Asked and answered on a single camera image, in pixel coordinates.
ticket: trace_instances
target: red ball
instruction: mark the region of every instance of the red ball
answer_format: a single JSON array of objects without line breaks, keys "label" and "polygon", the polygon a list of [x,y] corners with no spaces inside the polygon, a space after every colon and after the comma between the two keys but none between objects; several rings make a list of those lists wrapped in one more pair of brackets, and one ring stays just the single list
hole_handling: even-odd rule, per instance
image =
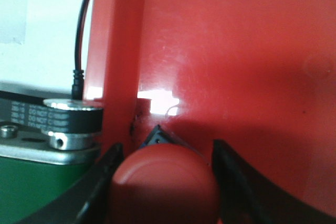
[{"label": "red ball", "polygon": [[179,145],[152,145],[120,165],[109,209],[116,224],[212,224],[218,221],[219,188],[200,155]]}]

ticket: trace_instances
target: black belt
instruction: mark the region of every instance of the black belt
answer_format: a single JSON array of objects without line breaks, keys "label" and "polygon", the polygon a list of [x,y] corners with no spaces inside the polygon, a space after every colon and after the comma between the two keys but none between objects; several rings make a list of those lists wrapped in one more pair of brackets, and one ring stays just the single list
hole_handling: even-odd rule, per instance
[{"label": "black belt", "polygon": [[103,109],[61,110],[45,106],[43,100],[0,91],[0,119],[52,132],[81,134],[101,131]]}]

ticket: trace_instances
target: green box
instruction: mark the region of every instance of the green box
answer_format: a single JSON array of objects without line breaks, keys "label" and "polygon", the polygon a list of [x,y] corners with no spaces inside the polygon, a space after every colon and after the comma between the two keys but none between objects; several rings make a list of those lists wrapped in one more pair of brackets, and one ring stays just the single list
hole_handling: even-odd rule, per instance
[{"label": "green box", "polygon": [[49,147],[47,140],[27,131],[0,138],[1,224],[19,221],[57,198],[89,169],[100,151],[98,145],[60,151]]}]

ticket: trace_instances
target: red plastic frame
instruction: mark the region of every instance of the red plastic frame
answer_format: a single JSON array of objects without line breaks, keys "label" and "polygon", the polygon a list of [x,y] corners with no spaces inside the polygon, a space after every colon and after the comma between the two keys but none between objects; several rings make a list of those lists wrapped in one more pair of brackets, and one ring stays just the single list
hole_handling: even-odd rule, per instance
[{"label": "red plastic frame", "polygon": [[[85,96],[104,103],[104,149],[129,154],[158,123],[208,160],[223,138],[336,217],[335,13],[336,0],[94,0]],[[140,91],[178,104],[150,113]]]}]

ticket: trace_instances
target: metal bolt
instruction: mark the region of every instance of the metal bolt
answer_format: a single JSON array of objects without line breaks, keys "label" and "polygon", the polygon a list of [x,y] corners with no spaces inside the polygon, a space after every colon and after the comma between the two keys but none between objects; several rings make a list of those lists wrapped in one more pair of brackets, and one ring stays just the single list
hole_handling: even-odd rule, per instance
[{"label": "metal bolt", "polygon": [[19,128],[15,125],[3,125],[0,127],[0,136],[3,138],[15,138]]}]

